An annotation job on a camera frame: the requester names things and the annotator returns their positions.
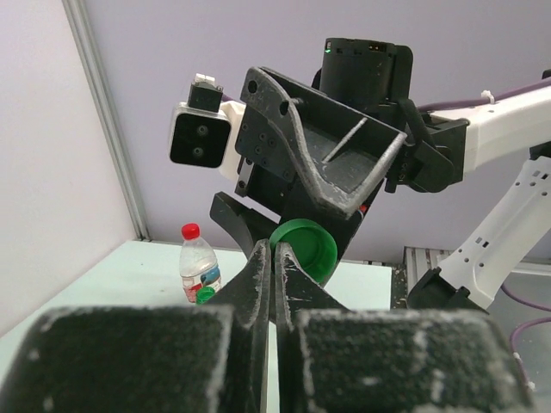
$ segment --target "light gray wall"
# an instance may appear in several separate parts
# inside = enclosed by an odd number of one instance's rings
[[[152,235],[166,241],[179,241],[180,225],[194,220],[212,244],[234,245],[208,217],[213,194],[232,193],[230,182],[215,170],[171,164],[167,156],[171,111],[186,99],[196,72],[215,76],[228,95],[238,96],[253,65],[310,83],[326,37],[384,40],[412,48],[412,98],[420,104],[522,86],[551,67],[548,0],[86,3]],[[441,194],[408,188],[382,194],[348,257],[399,262],[404,245],[456,248],[505,193],[526,156],[485,165]],[[551,237],[534,252],[551,256]]]
[[[135,231],[63,4],[2,1],[0,56],[1,337]]]

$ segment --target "black camera housing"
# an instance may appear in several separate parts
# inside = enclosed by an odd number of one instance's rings
[[[219,114],[182,108],[176,114],[170,160],[174,163],[218,168],[226,153],[232,125]]]

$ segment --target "plastic water bottle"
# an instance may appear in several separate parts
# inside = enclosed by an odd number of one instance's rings
[[[198,224],[182,227],[183,246],[180,253],[180,276],[183,291],[190,303],[197,301],[197,291],[211,287],[218,292],[221,287],[218,260],[212,247],[201,238]]]

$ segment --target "camera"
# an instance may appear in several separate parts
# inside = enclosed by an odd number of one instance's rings
[[[176,106],[172,119],[170,160],[218,168],[226,153],[232,124],[220,110],[222,88],[212,77],[196,75],[189,99]]]

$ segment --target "white table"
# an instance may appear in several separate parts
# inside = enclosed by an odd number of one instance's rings
[[[28,328],[48,309],[84,305],[190,305],[178,274],[180,249],[178,245],[166,243],[124,243],[0,338],[0,383]],[[238,251],[217,250],[216,256],[223,283],[246,263],[245,256]],[[391,277],[392,269],[388,267],[341,262],[325,289],[353,310],[388,309]],[[273,324],[269,327],[268,412],[279,412],[276,328]]]

